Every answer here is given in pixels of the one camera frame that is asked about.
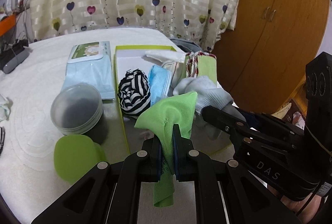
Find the wooden wardrobe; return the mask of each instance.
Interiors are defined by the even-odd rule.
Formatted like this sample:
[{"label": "wooden wardrobe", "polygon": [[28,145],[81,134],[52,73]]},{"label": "wooden wardrobe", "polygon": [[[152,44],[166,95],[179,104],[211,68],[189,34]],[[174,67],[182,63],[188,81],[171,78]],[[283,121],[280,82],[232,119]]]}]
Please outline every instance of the wooden wardrobe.
[{"label": "wooden wardrobe", "polygon": [[329,0],[240,0],[235,30],[215,44],[217,76],[247,111],[274,113],[305,75],[324,35]]}]

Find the metal handle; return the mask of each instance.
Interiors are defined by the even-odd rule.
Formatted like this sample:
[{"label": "metal handle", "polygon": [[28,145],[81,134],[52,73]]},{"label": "metal handle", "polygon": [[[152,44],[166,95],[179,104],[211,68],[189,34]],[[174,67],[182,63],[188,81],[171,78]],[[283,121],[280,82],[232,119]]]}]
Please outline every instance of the metal handle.
[{"label": "metal handle", "polygon": [[273,10],[273,11],[271,12],[269,22],[272,22],[273,17],[274,17],[274,13],[275,13],[275,12],[276,12],[276,10]]},{"label": "metal handle", "polygon": [[266,19],[266,15],[268,14],[269,9],[270,9],[269,6],[265,9],[264,15],[263,15],[264,19]]}]

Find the wall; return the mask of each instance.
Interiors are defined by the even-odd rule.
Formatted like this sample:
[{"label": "wall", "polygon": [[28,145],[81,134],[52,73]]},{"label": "wall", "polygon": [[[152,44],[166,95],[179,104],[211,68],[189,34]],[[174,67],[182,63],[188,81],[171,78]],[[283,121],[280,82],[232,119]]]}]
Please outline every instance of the wall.
[{"label": "wall", "polygon": [[322,43],[320,44],[320,47],[318,49],[317,55],[319,55],[321,52],[327,52],[329,54],[332,54],[332,2],[330,0],[330,12],[327,19],[326,29],[323,36]]}]

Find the rolled striped cloth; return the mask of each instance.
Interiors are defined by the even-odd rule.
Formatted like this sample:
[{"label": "rolled striped cloth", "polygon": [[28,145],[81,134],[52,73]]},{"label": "rolled striped cloth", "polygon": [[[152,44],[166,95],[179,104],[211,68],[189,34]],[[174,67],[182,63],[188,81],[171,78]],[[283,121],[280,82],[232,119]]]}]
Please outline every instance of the rolled striped cloth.
[{"label": "rolled striped cloth", "polygon": [[135,119],[150,108],[150,87],[144,72],[139,69],[127,71],[120,81],[117,96],[121,110]]}]

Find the human hand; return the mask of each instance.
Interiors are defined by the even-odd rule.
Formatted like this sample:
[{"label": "human hand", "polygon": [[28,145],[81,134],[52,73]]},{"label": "human hand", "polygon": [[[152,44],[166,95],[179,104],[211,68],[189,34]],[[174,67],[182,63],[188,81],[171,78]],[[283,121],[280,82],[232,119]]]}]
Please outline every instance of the human hand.
[{"label": "human hand", "polygon": [[[297,213],[311,196],[311,194],[308,195],[303,201],[292,201],[286,196],[281,195],[278,191],[276,191],[273,187],[269,185],[268,185],[268,190],[270,190],[273,193],[273,195],[279,198],[280,201],[284,205],[286,205],[286,207],[289,210],[293,211],[294,213]],[[304,208],[304,210],[300,213],[300,215],[298,215],[298,218],[302,221],[303,224],[306,224],[313,219],[316,212],[318,211],[320,201],[321,197],[315,195],[313,199],[310,201],[310,203],[306,206],[306,208]]]}]

